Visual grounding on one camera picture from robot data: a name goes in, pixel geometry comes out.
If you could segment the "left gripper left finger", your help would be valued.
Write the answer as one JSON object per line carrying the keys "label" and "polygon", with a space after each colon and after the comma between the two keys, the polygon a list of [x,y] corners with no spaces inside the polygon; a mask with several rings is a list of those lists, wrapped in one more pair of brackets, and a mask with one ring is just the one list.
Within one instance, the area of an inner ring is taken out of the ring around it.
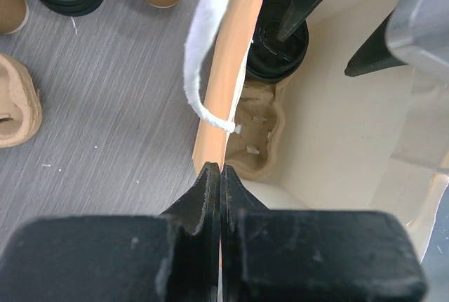
{"label": "left gripper left finger", "polygon": [[2,301],[216,301],[220,170],[158,216],[40,218],[1,256]]}

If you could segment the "stack of paper cups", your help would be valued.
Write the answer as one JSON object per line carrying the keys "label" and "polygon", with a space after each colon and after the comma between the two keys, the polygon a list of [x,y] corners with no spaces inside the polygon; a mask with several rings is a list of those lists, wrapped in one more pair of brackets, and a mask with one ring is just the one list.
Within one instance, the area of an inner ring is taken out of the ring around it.
{"label": "stack of paper cups", "polygon": [[28,21],[29,7],[26,0],[0,0],[1,34],[21,30]]}

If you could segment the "brown paper bag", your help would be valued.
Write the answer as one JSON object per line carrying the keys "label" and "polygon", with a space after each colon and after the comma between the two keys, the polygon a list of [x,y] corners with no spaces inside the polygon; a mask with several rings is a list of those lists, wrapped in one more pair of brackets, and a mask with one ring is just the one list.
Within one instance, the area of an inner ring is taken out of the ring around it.
{"label": "brown paper bag", "polygon": [[[286,125],[273,170],[240,177],[271,208],[380,210],[397,217],[419,257],[426,254],[448,186],[448,88],[413,67],[347,77],[344,64],[398,0],[335,0],[309,27],[304,62],[284,82]],[[199,0],[185,64],[213,52],[206,95],[200,76],[185,79],[187,99],[235,122],[250,33],[262,0]],[[201,121],[192,161],[225,163],[229,136]]]}

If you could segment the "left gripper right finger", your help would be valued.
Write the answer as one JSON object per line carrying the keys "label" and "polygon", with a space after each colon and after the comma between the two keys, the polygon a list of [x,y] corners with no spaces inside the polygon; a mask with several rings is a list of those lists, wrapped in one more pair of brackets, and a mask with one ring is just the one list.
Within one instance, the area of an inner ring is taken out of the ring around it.
{"label": "left gripper right finger", "polygon": [[381,211],[274,210],[235,170],[220,176],[225,301],[421,301],[427,281]]}

